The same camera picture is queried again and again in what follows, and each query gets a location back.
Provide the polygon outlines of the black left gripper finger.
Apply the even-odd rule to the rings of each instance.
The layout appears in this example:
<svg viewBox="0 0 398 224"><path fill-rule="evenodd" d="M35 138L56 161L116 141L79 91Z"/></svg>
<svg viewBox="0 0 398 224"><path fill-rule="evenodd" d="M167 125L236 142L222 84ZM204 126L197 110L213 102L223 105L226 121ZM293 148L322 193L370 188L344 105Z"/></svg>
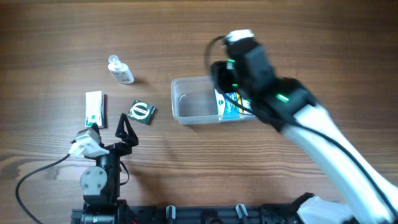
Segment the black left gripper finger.
<svg viewBox="0 0 398 224"><path fill-rule="evenodd" d="M139 144L139 139L130 125L127 115L124 113L120 115L115 136L129 146L137 146Z"/></svg>
<svg viewBox="0 0 398 224"><path fill-rule="evenodd" d="M98 125L96 123L93 123L90 129L91 129L91 134L90 134L91 138L94 139L99 144L101 142L101 136Z"/></svg>

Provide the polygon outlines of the white green medicine box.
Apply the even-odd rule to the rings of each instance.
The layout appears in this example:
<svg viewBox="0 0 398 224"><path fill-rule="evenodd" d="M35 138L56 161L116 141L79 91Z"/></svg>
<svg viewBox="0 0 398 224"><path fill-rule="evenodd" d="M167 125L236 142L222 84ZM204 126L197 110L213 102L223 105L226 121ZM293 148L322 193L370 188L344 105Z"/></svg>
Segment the white green medicine box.
<svg viewBox="0 0 398 224"><path fill-rule="evenodd" d="M86 92L85 126L96 123L99 128L105 127L104 94L102 91Z"/></svg>

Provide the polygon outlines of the blue yellow VapoDrops box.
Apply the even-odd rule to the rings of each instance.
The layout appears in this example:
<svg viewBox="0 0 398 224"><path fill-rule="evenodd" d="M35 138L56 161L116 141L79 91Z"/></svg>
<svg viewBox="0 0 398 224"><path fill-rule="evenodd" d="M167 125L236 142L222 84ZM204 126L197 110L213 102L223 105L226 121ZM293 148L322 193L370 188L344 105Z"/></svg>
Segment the blue yellow VapoDrops box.
<svg viewBox="0 0 398 224"><path fill-rule="evenodd" d="M237 102L237 104L247 107L246 105L247 101L241 99L239 93L237 92L226 93L226 96L231 98L233 101ZM215 90L215 98L216 98L216 109L219 116L219 120L243 119L244 115L249 114L247 111L244 111L241 108L234 105L217 90Z"/></svg>

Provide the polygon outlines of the clear plastic container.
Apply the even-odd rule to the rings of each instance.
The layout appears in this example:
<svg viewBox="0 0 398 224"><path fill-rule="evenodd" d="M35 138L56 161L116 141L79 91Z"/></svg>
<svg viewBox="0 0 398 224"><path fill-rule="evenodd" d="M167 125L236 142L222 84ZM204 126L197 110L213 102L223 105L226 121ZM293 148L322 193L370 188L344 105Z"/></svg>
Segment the clear plastic container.
<svg viewBox="0 0 398 224"><path fill-rule="evenodd" d="M210 77L178 78L171 83L172 113L183 125L211 124L256 119L219 120L213 81Z"/></svg>

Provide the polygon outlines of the white blue medicine box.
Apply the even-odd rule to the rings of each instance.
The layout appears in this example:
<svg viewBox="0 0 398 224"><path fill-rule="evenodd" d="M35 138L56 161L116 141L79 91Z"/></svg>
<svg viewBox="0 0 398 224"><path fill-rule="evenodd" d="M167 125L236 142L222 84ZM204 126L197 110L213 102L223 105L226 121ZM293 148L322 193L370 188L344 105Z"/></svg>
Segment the white blue medicine box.
<svg viewBox="0 0 398 224"><path fill-rule="evenodd" d="M242 98L242 99L241 99L241 105L242 105L243 107L247 108L248 110L252 110L252 108L251 108L251 102L250 102L249 100L245 99L245 98ZM242 113L242 114L245 114L245 115L252 115L252 113L249 112L249 111L247 111L247 110L241 110L241 113Z"/></svg>

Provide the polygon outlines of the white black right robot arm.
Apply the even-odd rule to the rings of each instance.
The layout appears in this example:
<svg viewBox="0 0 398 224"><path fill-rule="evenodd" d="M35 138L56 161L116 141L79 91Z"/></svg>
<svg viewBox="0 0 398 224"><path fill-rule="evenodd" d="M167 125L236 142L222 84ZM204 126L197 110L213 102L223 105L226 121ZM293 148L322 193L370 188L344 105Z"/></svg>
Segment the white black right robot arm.
<svg viewBox="0 0 398 224"><path fill-rule="evenodd" d="M278 77L252 37L222 37L228 58L205 68L216 90L248 100L246 111L298 145L341 192L344 203L315 195L294 206L302 223L396 223L397 187L380 175L345 138L329 112L297 79Z"/></svg>

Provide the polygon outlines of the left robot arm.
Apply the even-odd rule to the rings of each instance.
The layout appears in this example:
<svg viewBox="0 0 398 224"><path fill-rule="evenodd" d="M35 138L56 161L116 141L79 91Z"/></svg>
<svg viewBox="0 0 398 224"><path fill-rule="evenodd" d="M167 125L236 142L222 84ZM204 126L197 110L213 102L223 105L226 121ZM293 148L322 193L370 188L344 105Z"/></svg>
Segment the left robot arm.
<svg viewBox="0 0 398 224"><path fill-rule="evenodd" d="M120 173L126 170L121 157L132 153L132 148L139 144L127 115L121 114L115 136L121 141L104 146L105 154L96 156L96 165L88 168L80 179L83 190L83 210L71 216L72 223L138 223L139 220L125 200L119 199L121 182Z"/></svg>

